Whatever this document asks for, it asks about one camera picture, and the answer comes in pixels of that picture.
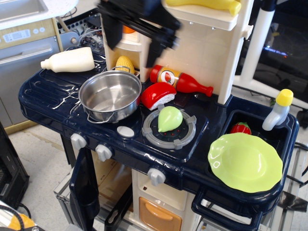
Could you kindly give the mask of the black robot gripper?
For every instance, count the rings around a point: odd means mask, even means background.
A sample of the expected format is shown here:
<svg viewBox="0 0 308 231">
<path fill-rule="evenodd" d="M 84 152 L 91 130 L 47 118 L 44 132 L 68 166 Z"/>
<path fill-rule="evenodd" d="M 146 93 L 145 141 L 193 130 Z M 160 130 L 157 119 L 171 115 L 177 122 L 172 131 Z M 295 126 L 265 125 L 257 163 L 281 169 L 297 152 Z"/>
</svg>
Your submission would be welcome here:
<svg viewBox="0 0 308 231">
<path fill-rule="evenodd" d="M 153 67 L 167 47 L 172 48 L 181 23 L 168 12 L 160 0 L 101 0 L 98 10 L 103 19 L 107 44 L 113 50 L 128 26 L 152 41 L 146 68 Z"/>
</svg>

